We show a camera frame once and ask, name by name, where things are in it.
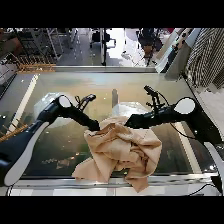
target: crumpled fabric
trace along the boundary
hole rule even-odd
[[[129,168],[125,180],[136,192],[149,186],[147,176],[157,167],[162,143],[151,129],[125,127],[127,120],[111,117],[100,123],[100,131],[85,131],[93,159],[80,163],[73,177],[108,183],[113,171]]]

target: plastic bag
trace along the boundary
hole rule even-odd
[[[112,108],[112,116],[130,117],[132,114],[145,114],[149,111],[138,102],[121,102]]]
[[[44,96],[40,101],[38,101],[34,105],[34,118],[37,119],[39,113],[45,107],[47,107],[55,98],[57,98],[60,95],[65,95],[66,97],[68,97],[68,99],[74,106],[76,106],[78,104],[75,100],[75,97],[70,95],[69,93],[66,93],[66,92],[48,93],[46,96]],[[74,122],[74,120],[72,120],[71,118],[58,117],[55,120],[55,122],[53,124],[51,124],[48,128],[56,128],[56,127],[60,127],[63,125],[67,125],[71,121]]]

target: table surface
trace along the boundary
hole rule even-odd
[[[48,93],[66,92],[80,98],[95,94],[96,100],[89,103],[85,113],[99,122],[111,115],[112,90],[118,92],[119,102],[139,102],[146,106],[152,102],[144,86],[149,85],[160,91],[169,104],[182,97],[192,97],[191,90],[184,80],[168,81],[156,73],[91,73],[54,72],[42,73],[38,79],[21,120],[31,124],[34,121],[34,105]],[[192,136],[187,125],[182,122],[185,132]],[[33,156],[24,176],[26,177],[70,177],[80,162],[90,157],[83,133],[86,127],[75,121],[60,127],[48,127],[39,137]],[[162,141],[162,152],[154,175],[193,174],[179,134],[170,124],[153,127],[152,130]],[[214,162],[207,150],[196,140],[189,139],[192,150],[202,173],[215,172]],[[112,177],[123,177],[125,171],[114,172]]]

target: beige cloth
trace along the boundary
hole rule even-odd
[[[137,192],[148,187],[147,176],[156,169],[162,143],[151,129],[125,127],[127,119],[108,118],[100,123],[100,131],[85,131],[93,159],[80,163],[73,177],[108,183],[114,170],[130,168],[126,181]]]

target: black and white striped cloth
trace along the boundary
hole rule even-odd
[[[224,28],[202,28],[187,62],[186,74],[195,87],[224,85]]]

